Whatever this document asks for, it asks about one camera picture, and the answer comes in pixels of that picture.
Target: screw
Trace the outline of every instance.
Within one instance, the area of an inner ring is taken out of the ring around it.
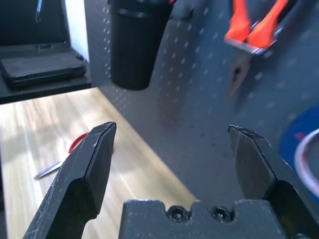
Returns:
[[[176,223],[185,222],[189,218],[189,212],[186,211],[182,206],[172,206],[167,211],[167,216],[169,219]]]
[[[232,220],[231,213],[225,207],[214,207],[210,214],[220,223],[228,223]]]
[[[306,234],[298,233],[292,237],[292,239],[310,239]]]

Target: black shelf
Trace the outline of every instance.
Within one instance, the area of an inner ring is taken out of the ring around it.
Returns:
[[[36,52],[36,45],[23,45],[23,46],[9,46],[0,47],[0,58],[5,57],[17,57],[17,56],[29,56],[34,55]],[[56,43],[52,45],[52,48],[47,50],[41,50],[41,52],[36,52],[39,55],[46,55],[52,52],[68,52],[73,50],[69,45],[63,45],[61,43]],[[86,88],[90,88],[91,77],[90,69],[87,64],[87,73],[84,77],[71,79],[70,81],[60,81],[47,83],[43,85],[38,85],[30,87],[27,89],[11,89],[7,86],[2,75],[0,74],[0,104],[6,104],[10,102],[23,101],[32,98],[44,97],[49,95],[61,94],[70,91],[77,91]]]

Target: scissors blade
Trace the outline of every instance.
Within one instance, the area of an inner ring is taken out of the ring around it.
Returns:
[[[47,167],[46,169],[44,169],[43,171],[41,171],[40,173],[38,173],[37,175],[34,176],[34,180],[39,180],[41,178],[44,178],[45,176],[54,173],[55,171],[57,171],[61,166],[62,166],[63,162],[59,161],[57,163],[54,163],[53,165]]]
[[[252,53],[237,49],[230,69],[228,99],[233,98],[246,78],[251,67],[252,57]]]

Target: orange pliers handle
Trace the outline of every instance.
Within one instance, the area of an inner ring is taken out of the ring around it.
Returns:
[[[235,39],[240,42],[247,41],[251,46],[258,48],[269,47],[274,42],[274,31],[278,24],[278,16],[287,5],[288,0],[276,0],[269,13],[251,32],[251,23],[246,8],[246,1],[233,1],[234,14],[230,20],[230,27],[225,38]]]

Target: wall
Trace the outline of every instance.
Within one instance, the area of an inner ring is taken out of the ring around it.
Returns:
[[[195,7],[192,20],[168,22],[151,84],[134,92],[111,82],[107,2],[86,0],[92,80],[197,198],[230,206],[242,194],[228,125],[255,130],[276,147],[294,109],[319,102],[319,2],[312,1],[293,32],[284,32],[285,40],[253,59],[231,102],[234,48],[223,41],[229,1],[178,0],[176,7],[188,3]]]

